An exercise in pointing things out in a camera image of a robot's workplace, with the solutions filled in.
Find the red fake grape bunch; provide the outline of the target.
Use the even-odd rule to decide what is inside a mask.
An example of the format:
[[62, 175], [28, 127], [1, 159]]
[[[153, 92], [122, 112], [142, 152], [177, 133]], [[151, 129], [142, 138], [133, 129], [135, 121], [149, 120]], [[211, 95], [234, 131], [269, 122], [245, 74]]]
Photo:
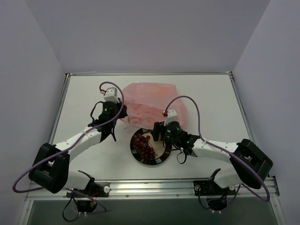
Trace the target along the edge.
[[150, 135], [144, 136], [142, 134], [137, 134], [132, 139], [133, 148], [141, 159], [141, 162], [148, 163], [156, 157], [150, 139]]

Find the pink plastic bag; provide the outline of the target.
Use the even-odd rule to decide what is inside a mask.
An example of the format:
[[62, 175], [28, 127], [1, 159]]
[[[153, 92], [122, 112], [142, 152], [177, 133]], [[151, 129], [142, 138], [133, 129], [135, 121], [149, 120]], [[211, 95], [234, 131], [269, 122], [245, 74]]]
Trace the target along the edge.
[[155, 122], [165, 120], [163, 111], [179, 94], [176, 85], [167, 83], [132, 83], [123, 89], [127, 117], [126, 124], [153, 129]]

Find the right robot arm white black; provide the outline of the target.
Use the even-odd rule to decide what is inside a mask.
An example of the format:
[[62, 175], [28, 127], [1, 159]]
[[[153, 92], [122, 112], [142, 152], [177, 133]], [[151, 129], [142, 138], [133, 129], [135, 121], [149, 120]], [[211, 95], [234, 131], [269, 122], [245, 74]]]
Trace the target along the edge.
[[209, 190], [215, 194], [240, 184], [260, 189], [273, 167], [272, 160], [249, 139], [240, 142], [210, 141], [182, 130], [177, 121], [168, 124], [156, 122], [151, 135], [154, 141], [178, 147], [185, 157], [212, 158], [229, 163], [231, 166], [226, 170], [217, 168], [208, 182]]

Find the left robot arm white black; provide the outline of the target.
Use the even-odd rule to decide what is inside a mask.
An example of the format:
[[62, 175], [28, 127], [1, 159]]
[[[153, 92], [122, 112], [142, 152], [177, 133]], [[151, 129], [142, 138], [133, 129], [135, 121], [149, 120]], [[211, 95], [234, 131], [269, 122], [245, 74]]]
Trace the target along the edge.
[[29, 179], [55, 194], [63, 189], [77, 189], [83, 196], [94, 193], [94, 178], [83, 171], [69, 171], [69, 164], [88, 148], [115, 137], [118, 119], [127, 116], [127, 107], [121, 102], [105, 101], [102, 113], [80, 133], [57, 143], [43, 144], [34, 160]]

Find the round plate dark rim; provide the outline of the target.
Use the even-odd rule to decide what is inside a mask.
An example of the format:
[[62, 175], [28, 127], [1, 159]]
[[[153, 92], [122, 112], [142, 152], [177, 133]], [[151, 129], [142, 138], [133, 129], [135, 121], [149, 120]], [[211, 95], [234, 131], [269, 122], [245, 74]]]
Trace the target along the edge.
[[162, 140], [154, 141], [151, 130], [141, 128], [131, 137], [130, 151], [143, 166], [156, 167], [171, 156], [172, 145]]

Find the aluminium front rail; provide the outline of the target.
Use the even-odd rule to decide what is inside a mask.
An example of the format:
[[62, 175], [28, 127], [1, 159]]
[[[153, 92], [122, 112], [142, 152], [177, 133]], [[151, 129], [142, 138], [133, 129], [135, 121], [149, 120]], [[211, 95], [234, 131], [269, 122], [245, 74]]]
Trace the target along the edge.
[[[167, 179], [167, 180], [96, 180], [99, 185], [108, 184], [109, 197], [99, 197], [98, 199], [120, 200], [120, 199], [190, 199], [197, 198], [193, 181], [196, 179]], [[276, 178], [265, 180], [270, 196], [279, 196], [279, 189]], [[255, 197], [245, 187], [241, 186], [238, 197]], [[52, 194], [48, 190], [42, 189], [29, 192], [25, 200], [27, 201], [58, 201], [67, 200], [67, 190]]]

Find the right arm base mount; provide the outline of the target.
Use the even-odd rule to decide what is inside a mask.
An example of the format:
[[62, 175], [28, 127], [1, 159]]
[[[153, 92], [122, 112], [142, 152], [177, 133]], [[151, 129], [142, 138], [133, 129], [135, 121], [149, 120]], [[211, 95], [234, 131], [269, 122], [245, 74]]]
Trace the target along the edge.
[[214, 181], [215, 176], [221, 169], [216, 169], [213, 174], [206, 180], [194, 180], [194, 193], [197, 196], [225, 196], [235, 195], [236, 189], [233, 187], [231, 190], [229, 187], [222, 188]]

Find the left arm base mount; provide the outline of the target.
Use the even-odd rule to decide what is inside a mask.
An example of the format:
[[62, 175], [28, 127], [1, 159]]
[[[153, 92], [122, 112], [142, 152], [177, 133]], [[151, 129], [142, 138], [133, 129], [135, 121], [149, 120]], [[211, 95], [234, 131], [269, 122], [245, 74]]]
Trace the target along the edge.
[[111, 190], [107, 181], [96, 181], [94, 177], [83, 171], [70, 172], [63, 187], [67, 190], [67, 197], [72, 194], [75, 198], [108, 197]]

